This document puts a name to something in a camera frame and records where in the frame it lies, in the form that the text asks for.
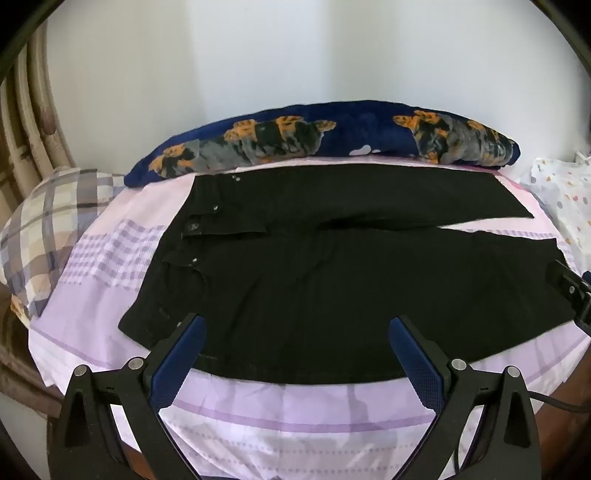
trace black jeans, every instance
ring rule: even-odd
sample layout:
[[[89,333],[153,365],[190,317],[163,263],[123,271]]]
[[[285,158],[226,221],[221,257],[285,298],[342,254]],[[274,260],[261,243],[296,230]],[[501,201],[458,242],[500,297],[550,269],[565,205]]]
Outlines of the black jeans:
[[[547,263],[564,259],[554,240],[437,226],[529,215],[488,173],[345,165],[196,177],[119,328],[152,348],[199,313],[197,369],[280,384],[403,376],[387,339],[399,314],[474,361],[572,319],[545,283]]]

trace purple checkered pattern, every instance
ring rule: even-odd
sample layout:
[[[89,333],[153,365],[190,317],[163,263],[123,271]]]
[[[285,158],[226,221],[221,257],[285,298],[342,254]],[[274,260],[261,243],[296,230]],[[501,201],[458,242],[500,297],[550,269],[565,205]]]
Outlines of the purple checkered pattern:
[[[0,283],[39,317],[70,252],[121,190],[123,177],[60,167],[19,205],[0,233]]]
[[[92,276],[109,286],[139,290],[166,228],[145,228],[124,219],[113,233],[85,235],[72,250],[61,280],[80,285]]]

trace bed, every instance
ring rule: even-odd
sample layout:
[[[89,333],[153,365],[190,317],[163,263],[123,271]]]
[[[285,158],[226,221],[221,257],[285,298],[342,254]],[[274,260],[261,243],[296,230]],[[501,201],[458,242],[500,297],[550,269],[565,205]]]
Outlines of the bed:
[[[314,158],[281,163],[342,163]],[[429,166],[384,157],[348,162]],[[273,168],[278,164],[252,168]],[[535,198],[495,171],[494,175],[533,219],[490,219],[454,225],[531,239],[556,238],[569,266],[571,250]],[[120,368],[147,351],[117,328],[133,303],[160,236],[184,202],[193,174],[122,191],[75,245],[39,318],[31,322],[29,348],[47,385],[65,392],[72,370]],[[589,345],[574,324],[562,325],[473,366],[502,371],[516,365],[528,388],[551,394],[568,379]],[[137,448],[120,407],[113,407],[122,439]],[[192,370],[172,407],[161,417],[187,458],[202,475],[241,479],[341,477],[363,472],[391,478],[433,419],[407,379],[357,385],[272,385],[232,381]],[[475,410],[460,448],[470,443]],[[452,473],[448,465],[447,474]]]

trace blue gripper pad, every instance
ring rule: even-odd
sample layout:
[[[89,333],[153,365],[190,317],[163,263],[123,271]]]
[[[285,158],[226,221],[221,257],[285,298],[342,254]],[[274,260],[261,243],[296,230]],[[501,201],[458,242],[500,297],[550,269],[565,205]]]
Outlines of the blue gripper pad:
[[[443,379],[398,317],[390,321],[388,339],[421,403],[439,414],[445,405]]]
[[[207,327],[196,316],[152,376],[150,406],[154,411],[173,404],[189,370],[205,345]]]

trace black cable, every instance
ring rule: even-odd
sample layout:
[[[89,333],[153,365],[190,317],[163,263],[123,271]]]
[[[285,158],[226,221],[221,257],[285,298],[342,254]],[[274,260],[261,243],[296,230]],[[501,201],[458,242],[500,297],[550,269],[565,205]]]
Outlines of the black cable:
[[[453,451],[453,469],[457,474],[460,473],[460,442],[456,445],[456,449]]]
[[[547,403],[548,405],[559,408],[561,410],[569,411],[571,413],[591,413],[591,405],[572,405],[570,403],[566,403],[556,398],[549,397],[548,395],[543,395],[538,392],[532,392],[530,390],[527,391],[530,395],[530,398],[533,400],[537,400],[543,403]],[[456,448],[453,451],[453,469],[456,473],[460,473],[460,442],[458,441]]]
[[[566,410],[571,413],[591,413],[591,405],[571,405],[570,403],[565,403],[560,400],[556,400],[555,398],[549,397],[548,395],[542,395],[538,392],[527,391],[530,395],[530,398],[533,400],[538,400],[543,403],[547,403],[554,408],[559,408],[561,410]]]

